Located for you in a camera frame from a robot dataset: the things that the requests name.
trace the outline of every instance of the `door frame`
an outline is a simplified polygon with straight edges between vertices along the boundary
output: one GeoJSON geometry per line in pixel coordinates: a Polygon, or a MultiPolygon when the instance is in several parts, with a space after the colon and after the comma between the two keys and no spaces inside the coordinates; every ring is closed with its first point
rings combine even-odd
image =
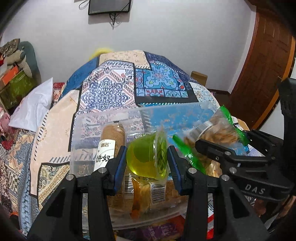
{"type": "MultiPolygon", "coordinates": [[[[290,73],[292,63],[293,63],[293,58],[294,58],[294,52],[295,52],[295,39],[292,37],[289,59],[288,59],[288,63],[287,63],[287,66],[286,66],[286,69],[285,69],[285,72],[284,72],[284,75],[283,75],[283,78],[281,79],[281,81],[283,81],[289,77],[289,73],[290,73]]],[[[259,117],[259,119],[256,121],[256,123],[252,126],[252,129],[257,129],[262,124],[262,122],[265,120],[267,115],[272,110],[273,106],[277,103],[278,98],[279,98],[279,90],[276,91],[276,93],[272,97],[269,105],[267,106],[267,108],[265,109],[263,114],[259,117]]]]}
{"type": "MultiPolygon", "coordinates": [[[[237,82],[230,94],[230,101],[232,101],[231,97],[233,96],[233,94],[236,92],[236,90],[239,87],[239,84],[240,84],[240,82],[244,76],[245,70],[247,68],[247,64],[248,64],[251,54],[253,52],[253,48],[254,48],[254,44],[255,44],[255,40],[256,40],[256,36],[257,36],[258,24],[259,24],[259,12],[258,11],[264,11],[267,14],[275,16],[275,13],[273,13],[267,9],[258,9],[258,8],[256,9],[255,25],[254,25],[254,31],[253,31],[253,36],[252,36],[250,48],[249,48],[246,60],[244,62],[244,66],[242,68],[242,71],[241,71],[241,73],[237,79],[237,82]]],[[[284,72],[284,75],[283,75],[283,78],[281,81],[285,80],[289,76],[289,72],[290,72],[290,69],[291,69],[292,63],[293,63],[294,51],[295,51],[295,39],[292,37],[289,59],[288,59],[288,63],[287,63],[287,66],[286,66],[286,69],[285,69],[285,72],[284,72]]],[[[279,91],[277,90],[276,93],[274,94],[271,102],[269,103],[269,105],[267,106],[265,111],[263,112],[263,114],[259,117],[259,119],[256,121],[256,123],[253,126],[251,126],[250,129],[257,129],[262,124],[262,122],[265,120],[265,118],[267,117],[267,115],[270,113],[273,106],[277,102],[278,98],[279,98],[279,91]]]]}

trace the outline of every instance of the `snack package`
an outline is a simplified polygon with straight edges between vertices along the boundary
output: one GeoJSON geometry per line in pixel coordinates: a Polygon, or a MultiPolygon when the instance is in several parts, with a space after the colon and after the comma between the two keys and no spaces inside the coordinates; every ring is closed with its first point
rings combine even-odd
{"type": "Polygon", "coordinates": [[[184,143],[192,148],[192,152],[201,161],[209,176],[222,175],[220,163],[198,153],[195,149],[197,140],[204,139],[233,149],[237,155],[246,155],[243,145],[239,143],[240,135],[221,109],[218,109],[210,120],[204,123],[198,121],[193,129],[184,131],[184,135],[184,143]]]}
{"type": "Polygon", "coordinates": [[[120,191],[115,196],[107,196],[109,210],[113,216],[130,214],[133,206],[134,187],[132,179],[137,177],[126,167],[120,191]]]}
{"type": "Polygon", "coordinates": [[[117,241],[170,241],[179,240],[183,234],[185,219],[179,215],[165,221],[132,229],[114,230],[117,241]]]}
{"type": "Polygon", "coordinates": [[[139,136],[129,143],[127,165],[137,176],[163,180],[168,174],[167,148],[166,133],[162,129],[139,136]]]}
{"type": "Polygon", "coordinates": [[[190,146],[186,145],[178,135],[173,135],[173,140],[176,143],[178,149],[184,155],[185,159],[197,170],[205,174],[205,168],[199,159],[193,154],[190,146]]]}
{"type": "Polygon", "coordinates": [[[122,123],[106,124],[101,133],[94,171],[105,167],[110,159],[116,157],[120,147],[125,145],[125,141],[126,131],[122,123]]]}
{"type": "Polygon", "coordinates": [[[143,213],[169,208],[187,201],[187,196],[178,194],[171,177],[168,177],[165,184],[142,177],[134,177],[132,182],[134,196],[131,217],[133,219],[139,218],[143,213]]]}

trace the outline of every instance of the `wall-mounted tv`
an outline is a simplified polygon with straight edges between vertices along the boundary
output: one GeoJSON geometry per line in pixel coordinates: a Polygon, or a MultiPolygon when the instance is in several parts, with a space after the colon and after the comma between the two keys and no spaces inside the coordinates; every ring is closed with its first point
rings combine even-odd
{"type": "Polygon", "coordinates": [[[90,0],[89,15],[129,12],[131,0],[90,0]]]}

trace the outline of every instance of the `wooden door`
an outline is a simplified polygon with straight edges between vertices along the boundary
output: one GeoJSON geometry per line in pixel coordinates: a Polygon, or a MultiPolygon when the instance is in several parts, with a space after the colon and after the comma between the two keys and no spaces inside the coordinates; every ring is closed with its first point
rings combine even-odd
{"type": "Polygon", "coordinates": [[[288,76],[294,49],[289,30],[274,14],[258,10],[250,50],[227,106],[233,116],[250,128],[259,126],[278,98],[277,86],[288,76]]]}

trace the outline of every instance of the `clear plastic storage box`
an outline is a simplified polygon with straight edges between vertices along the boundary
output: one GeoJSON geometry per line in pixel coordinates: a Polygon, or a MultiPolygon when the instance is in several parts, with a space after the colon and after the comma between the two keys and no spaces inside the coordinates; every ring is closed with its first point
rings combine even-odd
{"type": "MultiPolygon", "coordinates": [[[[211,102],[196,102],[79,115],[73,130],[70,173],[76,177],[82,177],[93,172],[102,127],[107,123],[119,121],[128,126],[127,145],[137,135],[155,130],[159,126],[162,126],[167,133],[169,145],[174,145],[173,134],[182,135],[184,130],[192,128],[197,121],[209,120],[216,110],[211,102]]],[[[186,208],[187,202],[180,202],[161,210],[144,213],[138,219],[132,219],[128,213],[121,216],[115,215],[110,209],[110,216],[113,229],[127,229],[178,216],[186,212],[186,208]]],[[[82,212],[83,229],[88,229],[87,195],[83,199],[82,212]]]]}

